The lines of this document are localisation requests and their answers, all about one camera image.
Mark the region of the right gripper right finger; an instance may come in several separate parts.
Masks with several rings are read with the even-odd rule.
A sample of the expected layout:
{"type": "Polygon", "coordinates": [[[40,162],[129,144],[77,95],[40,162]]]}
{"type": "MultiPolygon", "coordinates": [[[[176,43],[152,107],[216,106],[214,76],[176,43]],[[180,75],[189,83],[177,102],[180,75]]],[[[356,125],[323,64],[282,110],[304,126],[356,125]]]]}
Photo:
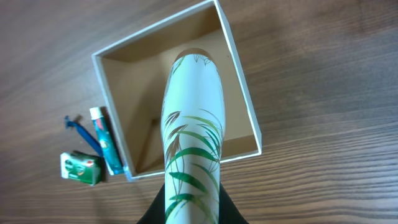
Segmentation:
{"type": "Polygon", "coordinates": [[[241,215],[222,184],[220,185],[219,224],[249,224],[241,215]]]}

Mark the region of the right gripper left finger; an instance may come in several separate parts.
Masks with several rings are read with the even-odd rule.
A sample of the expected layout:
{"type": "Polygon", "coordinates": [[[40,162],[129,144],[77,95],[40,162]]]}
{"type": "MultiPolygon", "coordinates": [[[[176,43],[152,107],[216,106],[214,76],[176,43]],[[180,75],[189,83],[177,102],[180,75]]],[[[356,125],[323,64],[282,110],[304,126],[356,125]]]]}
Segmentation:
{"type": "Polygon", "coordinates": [[[137,224],[164,224],[165,223],[165,185],[163,185],[155,196],[145,214],[137,224]]]}

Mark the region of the green white soap packet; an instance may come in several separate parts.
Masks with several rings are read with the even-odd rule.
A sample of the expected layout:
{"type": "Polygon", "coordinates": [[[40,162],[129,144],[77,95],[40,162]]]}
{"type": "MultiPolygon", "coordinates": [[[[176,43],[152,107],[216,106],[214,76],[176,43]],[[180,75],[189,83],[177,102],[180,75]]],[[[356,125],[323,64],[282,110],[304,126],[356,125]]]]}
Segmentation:
{"type": "Polygon", "coordinates": [[[81,152],[63,152],[60,155],[60,174],[63,179],[96,185],[102,178],[101,159],[81,152]]]}

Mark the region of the white green-leaf lotion tube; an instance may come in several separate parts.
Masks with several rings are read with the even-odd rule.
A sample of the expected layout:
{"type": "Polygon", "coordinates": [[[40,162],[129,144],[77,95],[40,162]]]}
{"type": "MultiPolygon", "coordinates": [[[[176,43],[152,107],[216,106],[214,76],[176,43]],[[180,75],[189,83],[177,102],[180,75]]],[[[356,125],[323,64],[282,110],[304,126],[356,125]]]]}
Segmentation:
{"type": "Polygon", "coordinates": [[[203,54],[178,56],[165,87],[160,125],[166,223],[219,222],[225,124],[215,63],[203,54]]]}

